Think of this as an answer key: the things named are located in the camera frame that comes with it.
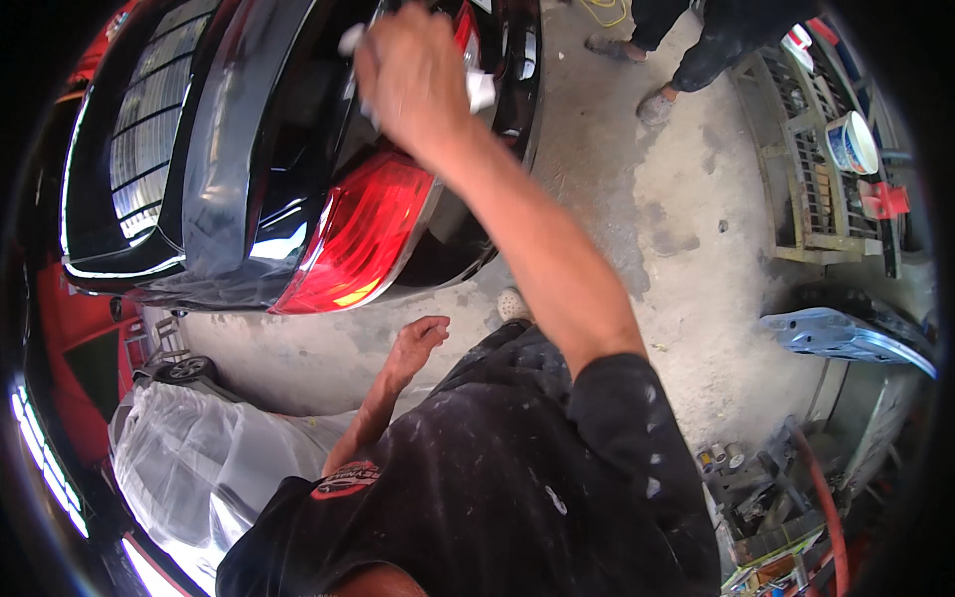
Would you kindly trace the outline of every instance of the stained floor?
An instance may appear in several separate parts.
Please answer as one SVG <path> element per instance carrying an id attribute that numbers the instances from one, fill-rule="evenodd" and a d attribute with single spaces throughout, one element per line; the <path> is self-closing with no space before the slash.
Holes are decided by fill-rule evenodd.
<path id="1" fill-rule="evenodd" d="M 648 64 L 634 66 L 584 49 L 600 27 L 579 3 L 542 4 L 546 97 L 534 174 L 623 278 L 690 448 L 755 446 L 785 415 L 806 416 L 823 365 L 784 352 L 757 319 L 821 271 L 766 257 L 762 184 L 730 81 L 721 75 L 680 97 L 669 126 L 647 129 L 634 108 L 698 38 L 695 17 L 685 13 Z M 406 393 L 423 397 L 499 325 L 495 301 L 511 284 L 498 258 L 460 286 L 398 303 L 296 317 L 192 313 L 182 328 L 250 401 L 333 414 L 358 405 L 402 325 L 446 314 L 451 339 Z"/>

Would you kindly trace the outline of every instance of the man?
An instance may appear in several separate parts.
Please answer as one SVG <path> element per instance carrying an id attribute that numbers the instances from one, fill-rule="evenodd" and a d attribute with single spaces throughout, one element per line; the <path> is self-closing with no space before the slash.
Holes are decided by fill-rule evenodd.
<path id="1" fill-rule="evenodd" d="M 471 116 L 450 21 L 406 5 L 371 27 L 355 69 L 384 132 L 467 202 L 526 305 L 505 291 L 510 321 L 389 426 L 450 320 L 406 326 L 327 476 L 283 481 L 217 594 L 716 594 L 700 479 L 626 291 Z"/>
<path id="2" fill-rule="evenodd" d="M 700 40 L 683 54 L 673 79 L 637 106 L 644 124 L 665 124 L 680 93 L 703 89 L 740 56 L 778 45 L 793 25 L 818 14 L 813 0 L 705 1 Z M 631 16 L 636 29 L 630 39 L 591 35 L 584 45 L 594 53 L 643 64 L 687 7 L 687 0 L 634 0 Z"/>

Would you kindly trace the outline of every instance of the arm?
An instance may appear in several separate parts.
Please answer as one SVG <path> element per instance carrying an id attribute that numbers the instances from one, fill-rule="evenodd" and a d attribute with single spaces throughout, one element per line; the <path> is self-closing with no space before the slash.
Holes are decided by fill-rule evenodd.
<path id="1" fill-rule="evenodd" d="M 322 467 L 322 477 L 334 473 L 351 460 L 359 448 L 374 444 L 381 438 L 392 419 L 398 395 L 428 362 L 431 350 L 448 339 L 450 323 L 451 320 L 444 316 L 428 316 L 401 329 L 358 413 L 331 449 Z"/>
<path id="2" fill-rule="evenodd" d="M 481 122 L 449 20 L 416 3 L 381 18 L 355 54 L 359 92 L 389 137 L 471 208 L 571 375 L 620 352 L 646 357 L 629 298 L 569 214 Z"/>

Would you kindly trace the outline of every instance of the yellow cable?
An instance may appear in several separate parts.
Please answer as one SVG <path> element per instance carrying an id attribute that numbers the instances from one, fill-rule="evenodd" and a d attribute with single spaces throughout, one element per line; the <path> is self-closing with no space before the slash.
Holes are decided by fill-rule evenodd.
<path id="1" fill-rule="evenodd" d="M 617 0 L 609 0 L 609 2 L 605 0 L 581 0 L 581 4 L 584 5 L 584 8 L 590 13 L 590 16 L 594 17 L 594 20 L 600 23 L 603 27 L 613 27 L 617 23 L 623 22 L 623 20 L 626 19 L 626 4 L 624 4 L 624 0 L 620 0 L 620 8 L 624 10 L 624 13 L 620 15 L 620 18 L 613 21 L 602 21 L 601 18 L 597 16 L 597 13 L 594 12 L 594 10 L 588 5 L 592 4 L 595 7 L 601 7 L 602 9 L 612 9 L 617 4 Z"/>

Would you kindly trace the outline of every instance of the rear window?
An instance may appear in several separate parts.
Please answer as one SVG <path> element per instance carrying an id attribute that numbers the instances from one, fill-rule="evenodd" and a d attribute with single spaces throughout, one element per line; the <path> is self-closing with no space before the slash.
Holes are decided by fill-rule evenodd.
<path id="1" fill-rule="evenodd" d="M 123 94 L 110 186 L 123 237 L 141 243 L 159 221 L 192 56 L 218 0 L 191 0 L 159 22 Z"/>

